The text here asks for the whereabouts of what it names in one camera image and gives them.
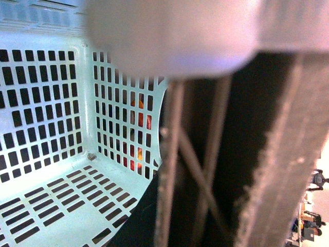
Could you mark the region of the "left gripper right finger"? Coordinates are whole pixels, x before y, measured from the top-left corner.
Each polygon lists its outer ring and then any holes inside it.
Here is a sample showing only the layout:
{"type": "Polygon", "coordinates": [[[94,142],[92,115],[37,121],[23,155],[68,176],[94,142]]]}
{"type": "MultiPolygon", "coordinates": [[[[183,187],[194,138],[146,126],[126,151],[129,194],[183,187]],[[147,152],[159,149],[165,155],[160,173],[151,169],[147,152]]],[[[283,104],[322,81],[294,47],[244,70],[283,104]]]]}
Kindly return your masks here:
{"type": "Polygon", "coordinates": [[[266,1],[258,54],[168,91],[156,246],[283,246],[328,133],[328,1],[266,1]]]}

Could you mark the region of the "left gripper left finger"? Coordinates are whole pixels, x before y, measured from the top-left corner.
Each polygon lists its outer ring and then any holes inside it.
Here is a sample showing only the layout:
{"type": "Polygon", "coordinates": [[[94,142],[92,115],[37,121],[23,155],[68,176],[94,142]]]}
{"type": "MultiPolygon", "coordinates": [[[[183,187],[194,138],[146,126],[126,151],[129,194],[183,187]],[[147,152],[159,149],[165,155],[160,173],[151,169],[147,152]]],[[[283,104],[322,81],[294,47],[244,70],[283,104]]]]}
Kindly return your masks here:
{"type": "Polygon", "coordinates": [[[86,27],[129,76],[219,76],[255,55],[259,1],[90,1],[86,27]]]}

